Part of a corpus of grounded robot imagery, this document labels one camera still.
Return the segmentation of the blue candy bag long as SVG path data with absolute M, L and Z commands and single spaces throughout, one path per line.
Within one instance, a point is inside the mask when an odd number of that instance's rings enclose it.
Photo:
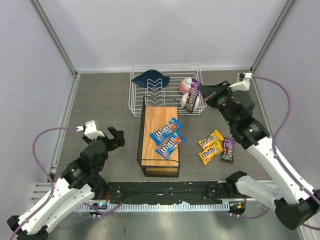
M 173 117 L 164 126 L 150 133 L 149 136 L 155 142 L 155 144 L 159 146 L 167 137 L 182 127 L 182 124 L 175 117 Z

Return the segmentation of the blue candy bag short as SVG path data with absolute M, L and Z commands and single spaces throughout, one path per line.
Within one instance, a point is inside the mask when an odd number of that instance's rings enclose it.
M 168 159 L 173 151 L 180 143 L 185 143 L 186 139 L 180 134 L 180 131 L 175 131 L 155 152 L 165 159 Z

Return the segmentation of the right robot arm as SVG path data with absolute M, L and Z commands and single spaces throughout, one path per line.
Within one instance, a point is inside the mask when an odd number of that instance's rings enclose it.
M 201 85 L 206 104 L 218 109 L 233 139 L 263 166 L 276 188 L 254 180 L 243 171 L 226 178 L 241 195 L 249 196 L 274 211 L 278 220 L 295 230 L 320 211 L 320 191 L 308 184 L 277 151 L 268 130 L 253 117 L 255 107 L 246 90 L 234 90 L 228 81 Z

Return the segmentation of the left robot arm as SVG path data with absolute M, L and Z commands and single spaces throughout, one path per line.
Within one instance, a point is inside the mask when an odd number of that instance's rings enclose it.
M 49 180 L 50 190 L 22 215 L 7 220 L 12 230 L 11 239 L 46 240 L 49 233 L 78 206 L 94 198 L 102 198 L 108 183 L 99 174 L 108 153 L 125 145 L 124 132 L 108 127 L 113 136 L 108 138 L 94 120 L 73 128 L 83 133 L 87 147 L 69 163 L 56 182 Z

